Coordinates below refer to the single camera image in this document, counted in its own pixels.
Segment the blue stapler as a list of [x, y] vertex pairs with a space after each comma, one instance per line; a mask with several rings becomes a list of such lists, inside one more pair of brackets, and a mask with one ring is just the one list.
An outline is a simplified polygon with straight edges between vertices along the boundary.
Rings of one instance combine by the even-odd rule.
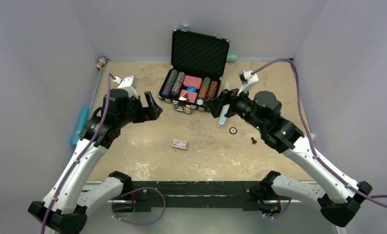
[[218, 127], [223, 128], [227, 120], [226, 114], [229, 110], [228, 106], [225, 106], [221, 112], [220, 118], [218, 120]]

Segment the green stapler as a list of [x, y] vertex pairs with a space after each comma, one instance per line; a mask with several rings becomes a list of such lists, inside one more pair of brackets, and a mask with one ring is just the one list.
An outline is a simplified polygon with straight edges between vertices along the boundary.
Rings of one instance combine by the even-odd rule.
[[225, 82], [224, 88], [227, 89], [227, 90], [230, 90], [230, 82], [229, 81]]

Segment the red white staple box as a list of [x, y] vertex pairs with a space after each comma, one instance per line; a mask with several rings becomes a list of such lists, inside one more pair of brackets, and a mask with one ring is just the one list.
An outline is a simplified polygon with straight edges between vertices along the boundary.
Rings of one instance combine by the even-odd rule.
[[172, 142], [172, 148], [186, 150], [188, 148], [188, 142], [174, 139]]

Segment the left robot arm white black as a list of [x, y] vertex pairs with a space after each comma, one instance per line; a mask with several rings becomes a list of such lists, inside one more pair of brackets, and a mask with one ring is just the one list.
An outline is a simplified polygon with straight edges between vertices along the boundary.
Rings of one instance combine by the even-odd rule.
[[28, 212], [41, 223], [43, 234], [78, 234], [87, 219], [112, 198], [134, 202], [146, 187], [135, 188], [130, 176], [114, 171], [88, 192], [83, 188], [99, 160], [105, 155], [121, 129], [129, 123], [157, 120], [162, 113], [149, 91], [147, 106], [139, 96], [131, 97], [125, 89], [111, 89], [98, 109], [85, 123], [80, 139], [62, 175], [51, 191], [30, 204]]

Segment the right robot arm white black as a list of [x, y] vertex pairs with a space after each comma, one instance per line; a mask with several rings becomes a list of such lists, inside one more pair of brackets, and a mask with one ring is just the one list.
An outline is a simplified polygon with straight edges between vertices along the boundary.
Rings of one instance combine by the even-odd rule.
[[261, 199], [293, 198], [320, 210], [330, 223], [345, 227], [364, 201], [356, 190], [366, 195], [371, 192], [368, 182], [349, 178], [316, 149], [311, 149], [310, 139], [302, 130], [281, 116], [282, 104], [272, 92], [260, 91], [250, 99], [238, 89], [223, 90], [218, 98], [205, 100], [204, 105], [213, 117], [219, 117], [222, 108], [228, 105], [226, 117], [238, 115], [260, 132], [268, 147], [294, 161], [316, 182], [315, 185], [299, 182], [270, 171], [260, 188], [252, 191]]

